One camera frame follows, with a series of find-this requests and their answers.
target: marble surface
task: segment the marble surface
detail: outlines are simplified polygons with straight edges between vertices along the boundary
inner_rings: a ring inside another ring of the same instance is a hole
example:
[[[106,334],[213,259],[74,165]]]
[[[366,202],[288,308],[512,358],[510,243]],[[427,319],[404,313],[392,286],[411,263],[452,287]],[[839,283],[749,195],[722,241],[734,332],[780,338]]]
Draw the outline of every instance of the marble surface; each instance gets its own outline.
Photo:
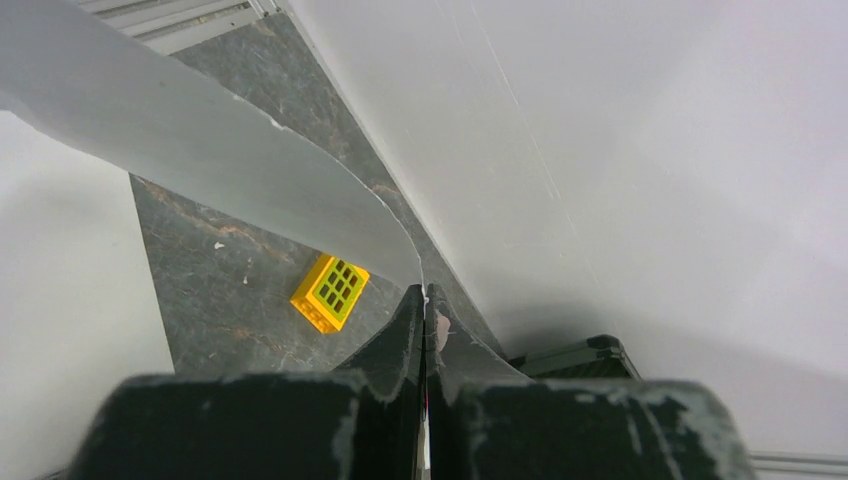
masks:
[[[440,284],[467,328],[502,352],[286,15],[173,56],[357,175],[410,232],[425,281]],[[177,373],[331,369],[385,325],[402,296],[372,276],[345,328],[323,335],[288,303],[318,252],[142,179],[132,185]]]

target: yellow toy block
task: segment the yellow toy block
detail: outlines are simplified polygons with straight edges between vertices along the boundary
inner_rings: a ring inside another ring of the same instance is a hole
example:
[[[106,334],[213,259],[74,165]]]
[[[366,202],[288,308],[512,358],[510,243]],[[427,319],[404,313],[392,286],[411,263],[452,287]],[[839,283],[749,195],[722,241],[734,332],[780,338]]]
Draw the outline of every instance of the yellow toy block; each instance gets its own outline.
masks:
[[[292,295],[291,304],[321,333],[338,332],[362,295],[368,277],[368,272],[355,265],[321,254]]]

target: dark gray tile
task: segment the dark gray tile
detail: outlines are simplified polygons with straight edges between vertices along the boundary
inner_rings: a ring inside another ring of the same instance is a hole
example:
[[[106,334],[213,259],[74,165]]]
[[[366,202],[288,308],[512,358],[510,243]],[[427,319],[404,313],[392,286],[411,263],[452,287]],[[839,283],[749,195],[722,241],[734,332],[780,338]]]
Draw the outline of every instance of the dark gray tile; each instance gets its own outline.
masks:
[[[266,18],[174,55],[339,159],[392,209],[459,318],[502,352],[291,20]],[[343,331],[322,335],[288,298],[318,253],[134,180],[178,372],[329,369],[388,320],[402,294],[373,278]],[[225,245],[216,250],[214,244]],[[243,283],[247,275],[247,284]]]

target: yellow plastic block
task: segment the yellow plastic block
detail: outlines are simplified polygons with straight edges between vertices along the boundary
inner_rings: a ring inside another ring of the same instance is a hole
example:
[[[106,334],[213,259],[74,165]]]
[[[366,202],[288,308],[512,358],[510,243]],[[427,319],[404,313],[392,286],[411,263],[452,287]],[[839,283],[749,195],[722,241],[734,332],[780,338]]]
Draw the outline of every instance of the yellow plastic block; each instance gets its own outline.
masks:
[[[368,277],[365,270],[324,253],[297,287],[291,304],[321,333],[338,332],[362,295]]]

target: floor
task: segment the floor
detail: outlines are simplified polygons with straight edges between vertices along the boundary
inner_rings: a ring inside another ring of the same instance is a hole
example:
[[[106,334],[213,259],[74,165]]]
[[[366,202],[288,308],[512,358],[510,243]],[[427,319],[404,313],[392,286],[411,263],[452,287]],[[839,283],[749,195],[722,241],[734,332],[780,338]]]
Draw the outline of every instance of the floor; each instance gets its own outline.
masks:
[[[394,211],[459,318],[502,354],[286,15],[173,55],[339,159]],[[329,370],[390,318],[402,290],[372,276],[345,328],[324,335],[288,303],[319,252],[131,178],[178,374]]]

